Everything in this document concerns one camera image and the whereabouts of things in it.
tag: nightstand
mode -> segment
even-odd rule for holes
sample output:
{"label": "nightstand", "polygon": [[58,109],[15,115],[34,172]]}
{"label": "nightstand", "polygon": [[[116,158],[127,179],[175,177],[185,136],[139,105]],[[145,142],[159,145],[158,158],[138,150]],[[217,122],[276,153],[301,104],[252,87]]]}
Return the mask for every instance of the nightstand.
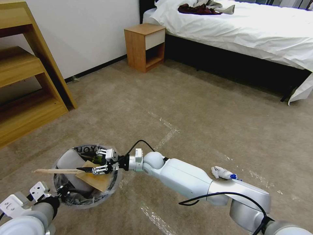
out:
{"label": "nightstand", "polygon": [[149,23],[124,29],[128,65],[147,72],[164,61],[165,27]]}

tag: white bedsheet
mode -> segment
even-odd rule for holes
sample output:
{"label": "white bedsheet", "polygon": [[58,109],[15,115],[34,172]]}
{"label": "white bedsheet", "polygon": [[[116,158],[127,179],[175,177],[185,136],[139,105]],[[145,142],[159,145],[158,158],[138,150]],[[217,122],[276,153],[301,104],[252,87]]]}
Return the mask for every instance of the white bedsheet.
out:
{"label": "white bedsheet", "polygon": [[[229,0],[218,2],[223,7],[235,4],[233,15],[177,11],[184,3],[195,2],[159,0],[151,18],[179,37],[313,71],[313,12]],[[312,88],[313,76],[309,76],[289,102],[307,98]]]}
{"label": "white bedsheet", "polygon": [[[155,11],[156,11],[156,8],[153,8],[153,9],[150,9],[150,10],[147,10],[146,12],[144,12],[143,23],[159,24],[154,18],[151,17]],[[173,33],[168,32],[168,31],[167,31],[167,34],[177,36]],[[237,52],[240,54],[257,57],[260,59],[269,60],[269,61],[272,61],[275,63],[288,65],[288,66],[295,67],[298,69],[304,69],[300,65],[297,65],[296,63],[294,63],[294,62],[292,62],[286,58],[274,55],[274,54],[266,52],[266,51],[262,51],[262,50],[257,49],[257,48],[250,48],[250,47],[246,47],[246,46],[236,44],[233,42],[207,41],[207,40],[198,40],[198,39],[195,40],[195,39],[191,39],[191,38],[188,38],[188,39],[202,43],[202,44],[205,44],[205,45],[222,48],[222,49],[225,49],[228,51]]]}

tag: white drawer front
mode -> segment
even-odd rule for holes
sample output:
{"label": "white drawer front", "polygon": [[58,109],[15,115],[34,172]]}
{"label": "white drawer front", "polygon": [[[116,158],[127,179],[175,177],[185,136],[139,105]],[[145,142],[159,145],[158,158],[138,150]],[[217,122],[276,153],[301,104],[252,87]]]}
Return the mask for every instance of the white drawer front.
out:
{"label": "white drawer front", "polygon": [[165,29],[159,30],[155,33],[146,36],[146,50],[159,45],[165,41]]}

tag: white robotic arm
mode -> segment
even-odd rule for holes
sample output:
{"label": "white robotic arm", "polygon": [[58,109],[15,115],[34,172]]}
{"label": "white robotic arm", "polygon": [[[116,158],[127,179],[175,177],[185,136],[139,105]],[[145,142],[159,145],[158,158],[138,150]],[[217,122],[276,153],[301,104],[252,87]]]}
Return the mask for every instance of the white robotic arm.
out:
{"label": "white robotic arm", "polygon": [[[136,149],[133,156],[129,152],[125,156],[117,156],[113,149],[98,149],[96,154],[105,159],[105,165],[80,169],[95,175],[108,174],[119,168],[145,172],[188,199],[180,205],[194,205],[201,200],[224,206],[232,199],[231,218],[253,234],[262,228],[265,235],[313,235],[289,222],[269,221],[267,215],[271,197],[262,189],[239,180],[213,181],[202,169],[178,159],[168,159],[159,152],[150,152],[144,157],[141,149]],[[47,187],[38,182],[27,198],[21,193],[10,195],[0,204],[0,209],[13,219],[0,227],[0,235],[21,234],[21,231],[23,234],[53,235],[55,229],[51,222],[57,213],[60,198],[69,193],[63,186],[57,192],[57,196],[51,196]],[[32,199],[37,203],[27,207],[27,200]]]}
{"label": "white robotic arm", "polygon": [[[202,169],[178,159],[167,159],[159,152],[150,152],[142,158],[141,149],[136,149],[133,159],[137,159],[137,167],[133,170],[144,171],[148,175],[160,179],[163,184],[188,199],[204,195],[199,200],[206,200],[213,205],[222,206],[227,205],[228,199],[231,198],[231,218],[250,232],[256,231],[260,226],[264,212],[266,214],[270,212],[271,197],[269,193],[245,182],[239,180],[213,181]],[[234,194],[205,196],[218,192]],[[252,201],[259,204],[263,212]],[[281,221],[268,222],[263,228],[263,232],[265,235],[312,235],[305,229]]]}

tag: bed leg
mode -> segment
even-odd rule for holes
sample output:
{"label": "bed leg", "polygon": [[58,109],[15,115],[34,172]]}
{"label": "bed leg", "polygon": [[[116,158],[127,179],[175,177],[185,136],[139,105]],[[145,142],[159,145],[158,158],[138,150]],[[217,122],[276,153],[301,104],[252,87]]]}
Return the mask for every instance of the bed leg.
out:
{"label": "bed leg", "polygon": [[285,102],[285,100],[291,95],[292,91],[297,87],[297,85],[291,86],[289,90],[284,94],[283,98],[281,98],[280,102]]}

